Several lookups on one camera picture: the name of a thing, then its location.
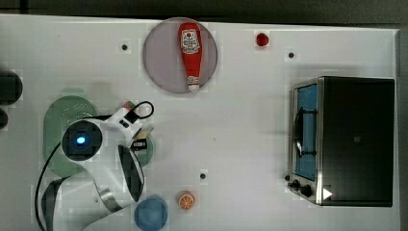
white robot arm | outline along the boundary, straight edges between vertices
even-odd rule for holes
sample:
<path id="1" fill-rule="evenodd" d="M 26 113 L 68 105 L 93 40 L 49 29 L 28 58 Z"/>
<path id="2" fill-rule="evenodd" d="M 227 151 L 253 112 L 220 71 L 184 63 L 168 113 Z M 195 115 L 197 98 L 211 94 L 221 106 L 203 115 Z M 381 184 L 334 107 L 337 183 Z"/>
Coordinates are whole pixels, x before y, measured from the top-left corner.
<path id="1" fill-rule="evenodd" d="M 41 208 L 46 230 L 83 230 L 110 213 L 139 201 L 144 176 L 130 149 L 142 124 L 134 107 L 123 107 L 105 120 L 84 118 L 65 131 L 61 148 L 86 172 L 52 182 Z"/>

bottle label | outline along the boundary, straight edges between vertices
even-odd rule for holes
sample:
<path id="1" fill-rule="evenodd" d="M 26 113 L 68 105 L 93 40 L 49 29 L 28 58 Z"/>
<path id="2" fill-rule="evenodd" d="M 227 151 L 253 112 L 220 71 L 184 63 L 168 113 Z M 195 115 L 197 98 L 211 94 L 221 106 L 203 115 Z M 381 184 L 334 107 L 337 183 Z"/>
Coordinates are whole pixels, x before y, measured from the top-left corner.
<path id="1" fill-rule="evenodd" d="M 194 77 L 194 76 L 187 77 L 187 83 L 189 85 L 198 84 L 198 82 L 199 82 L 199 78 L 197 78 L 197 77 Z"/>
<path id="2" fill-rule="evenodd" d="M 181 47 L 186 54 L 195 54 L 198 52 L 200 43 L 198 42 L 197 33 L 194 29 L 182 31 Z"/>

table surface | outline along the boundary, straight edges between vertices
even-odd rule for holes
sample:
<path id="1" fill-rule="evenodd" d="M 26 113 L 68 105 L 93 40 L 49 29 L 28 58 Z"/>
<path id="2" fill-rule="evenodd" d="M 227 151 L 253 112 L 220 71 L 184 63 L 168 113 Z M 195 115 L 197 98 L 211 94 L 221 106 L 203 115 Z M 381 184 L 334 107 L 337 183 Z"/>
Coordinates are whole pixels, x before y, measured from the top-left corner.
<path id="1" fill-rule="evenodd" d="M 23 97 L 3 107 L 10 118 L 0 131 L 4 230 L 37 229 L 42 122 L 51 103 L 70 94 L 102 115 L 126 100 L 154 103 L 156 153 L 144 168 L 142 198 L 167 202 L 164 230 L 399 230 L 397 149 L 392 208 L 315 206 L 283 179 L 292 85 L 322 75 L 395 78 L 396 30 L 203 23 L 217 43 L 217 70 L 200 92 L 176 94 L 154 85 L 142 64 L 144 39 L 159 22 L 0 15 L 0 67 L 24 84 Z M 254 46 L 258 32 L 269 35 L 268 47 Z M 197 197 L 188 212 L 177 207 L 183 190 Z M 86 230 L 138 230 L 136 206 Z"/>

ketchup bottle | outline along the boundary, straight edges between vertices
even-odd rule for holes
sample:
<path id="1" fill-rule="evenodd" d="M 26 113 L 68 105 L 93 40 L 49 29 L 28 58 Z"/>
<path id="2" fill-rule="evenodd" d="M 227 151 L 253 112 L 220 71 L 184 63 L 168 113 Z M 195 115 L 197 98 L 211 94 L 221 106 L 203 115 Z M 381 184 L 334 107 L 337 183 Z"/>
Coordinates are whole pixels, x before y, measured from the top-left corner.
<path id="1" fill-rule="evenodd" d="M 180 25 L 178 36 L 180 39 L 181 57 L 187 74 L 187 83 L 190 91 L 197 91 L 200 86 L 202 43 L 200 29 L 193 22 L 186 22 Z"/>

blue cup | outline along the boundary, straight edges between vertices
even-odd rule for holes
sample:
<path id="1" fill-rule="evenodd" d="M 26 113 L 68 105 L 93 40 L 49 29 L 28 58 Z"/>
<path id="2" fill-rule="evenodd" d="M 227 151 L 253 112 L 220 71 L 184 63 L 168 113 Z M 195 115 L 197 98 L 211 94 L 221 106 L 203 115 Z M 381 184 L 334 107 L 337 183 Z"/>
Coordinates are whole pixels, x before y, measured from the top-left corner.
<path id="1" fill-rule="evenodd" d="M 168 208 L 159 196 L 148 197 L 135 211 L 135 223 L 143 231 L 158 231 L 167 222 Z"/>

